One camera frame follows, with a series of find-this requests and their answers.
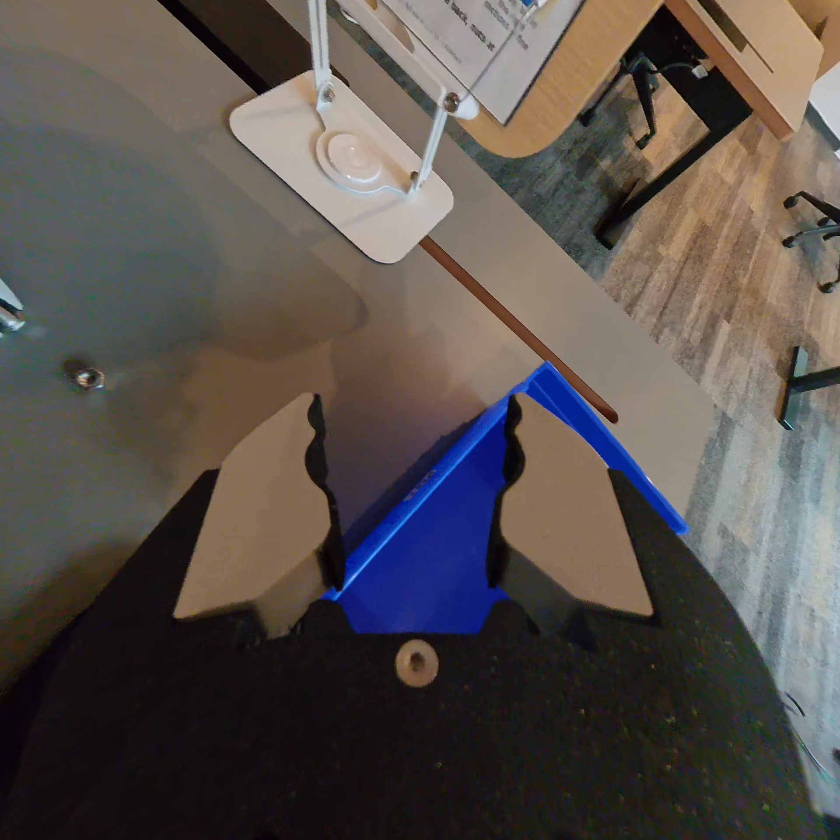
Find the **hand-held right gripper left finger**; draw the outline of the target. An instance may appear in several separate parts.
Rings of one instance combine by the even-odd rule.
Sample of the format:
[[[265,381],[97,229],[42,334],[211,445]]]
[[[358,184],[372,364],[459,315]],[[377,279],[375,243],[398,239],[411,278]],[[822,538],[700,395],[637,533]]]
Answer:
[[[252,614],[288,635],[344,585],[346,552],[329,486],[321,396],[304,392],[224,459],[174,607],[179,622]]]

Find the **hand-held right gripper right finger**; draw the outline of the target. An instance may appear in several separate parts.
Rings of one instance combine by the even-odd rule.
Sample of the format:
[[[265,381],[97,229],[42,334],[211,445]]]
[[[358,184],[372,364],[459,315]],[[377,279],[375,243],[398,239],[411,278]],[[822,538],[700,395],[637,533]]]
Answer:
[[[503,485],[486,554],[489,588],[531,630],[586,648],[589,614],[655,625],[655,604],[604,459],[530,395],[508,398]]]

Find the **blue plastic bin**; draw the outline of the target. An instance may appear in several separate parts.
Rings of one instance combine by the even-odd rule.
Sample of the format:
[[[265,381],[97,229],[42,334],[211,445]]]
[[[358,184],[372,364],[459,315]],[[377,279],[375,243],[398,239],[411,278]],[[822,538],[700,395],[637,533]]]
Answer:
[[[353,629],[369,634],[475,634],[507,597],[489,588],[490,521],[502,488],[508,398],[523,392],[568,424],[622,473],[676,535],[689,527],[625,447],[562,375],[544,363],[427,458],[412,489],[347,560],[341,604]]]

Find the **long wooden desk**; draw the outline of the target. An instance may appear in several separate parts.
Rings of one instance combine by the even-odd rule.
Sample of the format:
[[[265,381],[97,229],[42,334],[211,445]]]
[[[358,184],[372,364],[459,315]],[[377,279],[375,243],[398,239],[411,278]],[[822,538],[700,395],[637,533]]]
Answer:
[[[839,385],[839,366],[809,371],[809,355],[802,345],[795,345],[784,383],[778,422],[787,431],[795,430],[803,396]]]

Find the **white metal document stand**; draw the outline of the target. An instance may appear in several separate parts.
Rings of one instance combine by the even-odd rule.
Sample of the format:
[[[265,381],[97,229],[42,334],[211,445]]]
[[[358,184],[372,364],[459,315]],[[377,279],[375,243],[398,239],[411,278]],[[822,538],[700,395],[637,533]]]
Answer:
[[[327,3],[308,2],[312,69],[231,111],[234,137],[373,261],[403,259],[454,206],[434,173],[449,118],[474,119],[472,92],[388,2],[339,2],[433,100],[417,155],[331,70]]]

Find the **black office chair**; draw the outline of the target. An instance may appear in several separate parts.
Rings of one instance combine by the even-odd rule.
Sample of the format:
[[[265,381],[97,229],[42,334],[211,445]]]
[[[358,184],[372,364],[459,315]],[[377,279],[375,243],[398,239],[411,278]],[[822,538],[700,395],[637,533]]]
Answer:
[[[657,133],[653,100],[654,92],[658,88],[656,81],[657,74],[658,70],[643,52],[635,52],[623,56],[619,59],[615,74],[606,83],[593,103],[577,115],[576,119],[578,123],[584,127],[588,127],[592,123],[597,110],[601,107],[604,100],[615,90],[618,83],[625,77],[630,77],[633,79],[637,99],[642,107],[647,124],[646,134],[636,141],[636,147],[641,151],[644,150]]]
[[[782,239],[781,244],[784,248],[792,249],[800,244],[803,239],[809,237],[818,236],[823,241],[827,241],[839,236],[839,208],[837,206],[827,203],[811,193],[799,191],[784,199],[783,208],[790,211],[800,201],[811,205],[820,214],[820,217],[816,226],[798,231]]]

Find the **light wooden rounded table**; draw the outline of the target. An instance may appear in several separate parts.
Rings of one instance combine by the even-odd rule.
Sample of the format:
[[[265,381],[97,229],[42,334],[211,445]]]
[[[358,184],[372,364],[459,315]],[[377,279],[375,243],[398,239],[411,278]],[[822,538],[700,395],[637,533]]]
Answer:
[[[587,1],[506,125],[482,108],[456,123],[489,152],[522,158],[549,147],[600,90],[662,1]]]

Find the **wooden desk with black legs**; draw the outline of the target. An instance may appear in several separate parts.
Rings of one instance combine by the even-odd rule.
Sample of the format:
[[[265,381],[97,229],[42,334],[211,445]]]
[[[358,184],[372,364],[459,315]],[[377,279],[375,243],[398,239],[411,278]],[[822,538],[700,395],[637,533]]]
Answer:
[[[823,45],[790,2],[663,2],[623,55],[642,52],[706,128],[595,231],[612,249],[634,216],[752,114],[778,140],[801,126]]]

